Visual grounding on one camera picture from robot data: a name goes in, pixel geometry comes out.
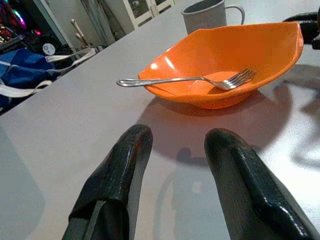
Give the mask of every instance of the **blue bag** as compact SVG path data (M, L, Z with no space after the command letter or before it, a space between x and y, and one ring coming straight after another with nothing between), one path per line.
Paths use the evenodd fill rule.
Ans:
M53 62L84 54L64 69L55 69ZM56 80L69 70L96 54L94 48L86 48L71 55L43 56L25 48L0 55L0 112L23 101Z

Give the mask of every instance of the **white cabinet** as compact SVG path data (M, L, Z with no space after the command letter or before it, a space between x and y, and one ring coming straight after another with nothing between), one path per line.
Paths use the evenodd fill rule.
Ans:
M175 4L174 0L123 0L123 3L135 29Z

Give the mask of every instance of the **table surface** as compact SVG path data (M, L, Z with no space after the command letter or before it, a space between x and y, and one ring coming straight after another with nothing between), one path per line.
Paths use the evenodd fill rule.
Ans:
M136 239L227 240L226 222L204 139L226 128L253 145L320 231L320 51L243 103L205 110L121 88L186 36L186 0L109 46L0 117L0 239L61 239L86 179L136 123L154 144L142 183ZM314 12L318 0L227 0L246 24ZM240 21L227 10L230 24Z

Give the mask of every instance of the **black object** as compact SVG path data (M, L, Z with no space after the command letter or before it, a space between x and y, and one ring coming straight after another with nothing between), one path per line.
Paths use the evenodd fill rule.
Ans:
M298 22L301 27L304 44L320 49L320 8L318 12L305 12L289 17L284 22Z
M0 55L24 48L26 46L26 44L23 42L24 38L25 37L23 35L19 35L0 44Z
M290 192L241 137L213 129L204 147L231 240L320 240Z
M85 182L69 216L64 240L128 240L130 230L134 234L152 143L150 128L141 124L120 137Z
M54 47L53 55L70 55L72 53L71 48L67 44L62 45L52 32L48 32L34 39L29 39L29 41L25 40L24 43L27 45L27 48L35 54L46 55L44 52L44 46L46 44L51 44ZM56 69L64 69L72 63L72 59L67 58L54 62L53 64Z

